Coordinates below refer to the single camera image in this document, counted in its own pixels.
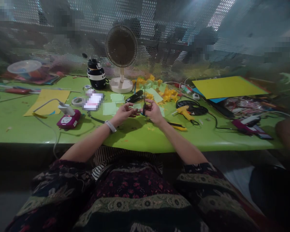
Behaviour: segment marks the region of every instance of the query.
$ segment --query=smartwatch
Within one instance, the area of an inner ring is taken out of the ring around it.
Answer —
[[[112,131],[112,133],[115,133],[117,131],[116,128],[113,126],[113,124],[110,123],[110,121],[107,120],[104,123],[109,126],[109,128]]]

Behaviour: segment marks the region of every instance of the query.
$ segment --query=mesh screen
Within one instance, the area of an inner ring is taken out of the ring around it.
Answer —
[[[137,38],[127,78],[150,72],[182,81],[241,74],[243,67],[290,69],[290,0],[0,1],[0,66],[33,59],[85,75],[86,53],[107,76],[119,76],[105,51],[106,35],[118,24]]]

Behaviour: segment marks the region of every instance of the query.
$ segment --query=fan base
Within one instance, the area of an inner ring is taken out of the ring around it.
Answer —
[[[116,93],[128,93],[133,89],[133,83],[127,78],[120,82],[120,77],[115,77],[110,80],[110,89]]]

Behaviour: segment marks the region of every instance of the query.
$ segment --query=hand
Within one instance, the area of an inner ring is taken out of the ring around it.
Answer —
[[[140,115],[138,109],[130,108],[129,106],[133,106],[133,103],[126,103],[119,107],[115,116],[110,120],[114,127],[120,126],[127,118],[135,118]]]
[[[154,100],[145,99],[145,101],[151,104],[146,105],[145,115],[148,116],[154,124],[159,126],[162,122],[165,121],[165,119],[162,117],[159,106]]]

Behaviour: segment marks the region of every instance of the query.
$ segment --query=yellow glue gun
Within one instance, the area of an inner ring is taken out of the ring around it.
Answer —
[[[198,122],[196,122],[195,120],[194,120],[194,118],[188,113],[188,111],[187,111],[187,109],[189,108],[189,106],[182,106],[182,107],[180,107],[180,108],[178,108],[178,109],[176,109],[177,110],[177,112],[178,113],[181,113],[182,115],[184,115],[184,117],[188,120],[188,121],[190,121],[193,125],[200,125]]]

